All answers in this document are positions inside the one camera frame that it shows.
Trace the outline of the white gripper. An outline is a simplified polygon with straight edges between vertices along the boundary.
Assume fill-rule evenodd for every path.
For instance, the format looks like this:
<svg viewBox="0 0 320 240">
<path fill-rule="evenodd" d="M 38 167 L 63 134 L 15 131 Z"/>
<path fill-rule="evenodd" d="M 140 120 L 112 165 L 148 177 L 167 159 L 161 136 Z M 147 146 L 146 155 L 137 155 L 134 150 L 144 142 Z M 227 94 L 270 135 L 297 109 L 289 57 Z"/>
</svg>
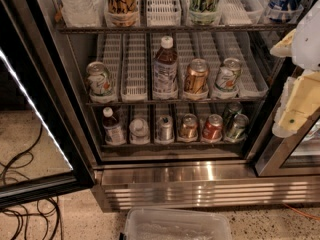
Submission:
<svg viewBox="0 0 320 240">
<path fill-rule="evenodd" d="M 297 25 L 270 49 L 276 57 L 291 57 L 305 69 L 297 78 L 284 84 L 272 133 L 287 138 L 298 132 L 308 118 L 320 108 L 320 0 Z"/>
</svg>

